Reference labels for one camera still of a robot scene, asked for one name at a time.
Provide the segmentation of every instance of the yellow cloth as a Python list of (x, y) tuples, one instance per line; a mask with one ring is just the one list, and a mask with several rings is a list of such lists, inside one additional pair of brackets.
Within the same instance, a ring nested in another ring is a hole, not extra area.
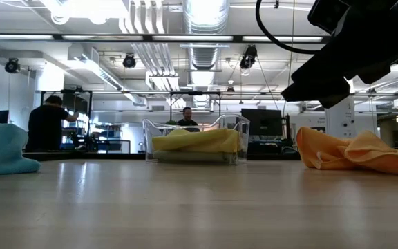
[(296, 137), (303, 163), (317, 169), (373, 169), (398, 174), (398, 150), (370, 131), (342, 140), (308, 127)]
[(238, 151), (238, 132), (232, 129), (216, 129), (189, 132), (176, 129), (167, 136), (153, 138), (155, 151), (225, 152)]

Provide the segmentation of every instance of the light blue cloth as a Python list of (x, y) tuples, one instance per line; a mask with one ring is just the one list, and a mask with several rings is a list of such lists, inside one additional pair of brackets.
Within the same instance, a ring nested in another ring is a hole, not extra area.
[(18, 126), (0, 124), (0, 174), (21, 174), (39, 170), (41, 163), (22, 156), (22, 148), (27, 140), (27, 133)]

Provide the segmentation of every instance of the orange cloth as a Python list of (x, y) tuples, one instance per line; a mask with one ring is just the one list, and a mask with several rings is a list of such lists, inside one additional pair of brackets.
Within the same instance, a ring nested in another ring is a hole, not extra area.
[(296, 140), (302, 161), (309, 168), (373, 169), (398, 174), (398, 150), (370, 131), (347, 140), (302, 127)]

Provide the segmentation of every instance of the wooden table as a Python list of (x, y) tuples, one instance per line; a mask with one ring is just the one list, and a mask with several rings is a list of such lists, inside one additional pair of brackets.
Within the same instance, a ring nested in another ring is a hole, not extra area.
[(0, 248), (398, 248), (398, 176), (48, 162), (0, 176)]

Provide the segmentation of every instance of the black cable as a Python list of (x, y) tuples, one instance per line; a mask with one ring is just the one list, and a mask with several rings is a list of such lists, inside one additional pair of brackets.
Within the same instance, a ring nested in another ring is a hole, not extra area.
[(284, 44), (283, 42), (277, 40), (271, 33), (268, 32), (267, 28), (262, 23), (262, 19), (260, 18), (260, 5), (261, 4), (262, 4), (262, 0), (257, 0), (257, 2), (256, 2), (256, 21), (257, 21), (257, 24), (259, 25), (259, 28), (268, 37), (268, 39), (270, 39), (272, 42), (274, 42), (280, 48), (288, 50), (289, 52), (301, 53), (301, 54), (305, 54), (305, 55), (313, 55), (313, 54), (319, 52), (319, 50), (306, 50), (306, 49), (300, 49), (300, 48), (293, 48), (293, 47), (288, 46), (287, 44)]

